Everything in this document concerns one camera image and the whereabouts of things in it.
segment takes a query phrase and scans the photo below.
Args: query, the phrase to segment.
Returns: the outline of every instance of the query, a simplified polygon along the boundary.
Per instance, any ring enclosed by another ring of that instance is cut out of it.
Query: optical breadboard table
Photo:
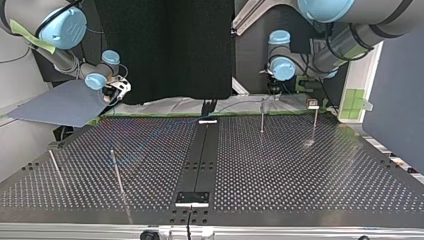
[[[0,222],[424,229],[424,186],[332,117],[217,120],[102,119],[0,184]]]

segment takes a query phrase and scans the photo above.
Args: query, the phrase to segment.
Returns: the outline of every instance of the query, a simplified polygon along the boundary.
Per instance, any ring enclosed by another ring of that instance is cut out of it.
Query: black backdrop
[[[232,93],[233,0],[97,0],[108,47],[129,68],[127,104]]]

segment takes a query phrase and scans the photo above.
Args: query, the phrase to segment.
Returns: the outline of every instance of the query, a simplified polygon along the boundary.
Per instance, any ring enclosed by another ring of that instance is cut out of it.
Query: light blue joint cap
[[[59,10],[50,13],[44,21]],[[41,30],[39,38],[59,49],[67,50],[77,46],[82,41],[86,30],[87,19],[84,13],[76,7],[72,7],[45,26]]]
[[[340,20],[354,2],[355,0],[298,0],[298,5],[306,18],[330,23]]]
[[[296,74],[296,65],[286,57],[277,57],[272,60],[270,70],[278,81],[287,81]]]
[[[85,77],[85,84],[93,90],[100,90],[106,85],[106,77],[99,73],[90,73]]]
[[[334,70],[334,72],[332,72],[332,73],[330,73],[330,74],[328,74],[328,76],[327,77],[325,77],[326,79],[330,79],[330,78],[333,78],[333,77],[335,77],[336,75],[337,75],[337,72],[338,72],[339,70],[337,69],[337,70]]]
[[[121,63],[121,59],[119,57],[119,54],[112,50],[106,50],[102,54],[102,60],[103,62],[110,64],[110,65],[118,65]]]
[[[269,44],[278,45],[278,44],[289,44],[290,43],[290,33],[284,30],[277,30],[272,32],[269,35]]]

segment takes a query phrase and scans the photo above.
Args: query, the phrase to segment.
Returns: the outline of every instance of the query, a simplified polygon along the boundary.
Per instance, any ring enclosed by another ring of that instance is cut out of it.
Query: silver rod
[[[261,103],[261,133],[265,132],[265,99],[262,98]]]
[[[49,150],[49,154],[50,154],[50,158],[51,158],[51,159],[52,159],[52,161],[53,161],[54,168],[56,169],[56,171],[60,172],[60,169],[59,169],[59,166],[57,165],[56,158],[55,158],[55,156],[54,156],[53,151],[52,151],[52,150]]]
[[[56,169],[56,172],[59,174],[59,178],[62,183],[63,189],[66,191],[65,181],[63,180],[62,173],[60,172],[60,169],[59,169],[59,165],[57,165],[56,157],[54,156],[53,150],[50,149],[49,154],[50,154],[50,158],[53,161],[54,168]]]
[[[265,114],[262,113],[262,119],[261,119],[261,133],[264,132],[264,121],[265,121]]]
[[[318,111],[319,109],[315,110],[315,119],[314,119],[314,130],[317,127],[317,121],[318,121]]]
[[[121,193],[125,194],[124,187],[122,186],[121,174],[119,173],[118,163],[116,162],[115,151],[113,149],[110,150],[110,156],[112,157],[113,165],[115,165],[116,178],[118,180],[119,188],[121,189]]]

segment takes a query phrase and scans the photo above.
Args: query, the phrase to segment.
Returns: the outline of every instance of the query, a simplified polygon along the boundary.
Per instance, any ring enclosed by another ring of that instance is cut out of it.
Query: gray sheet
[[[107,105],[102,100],[101,92],[91,90],[84,81],[69,81],[23,104],[8,115],[19,120],[83,127]]]

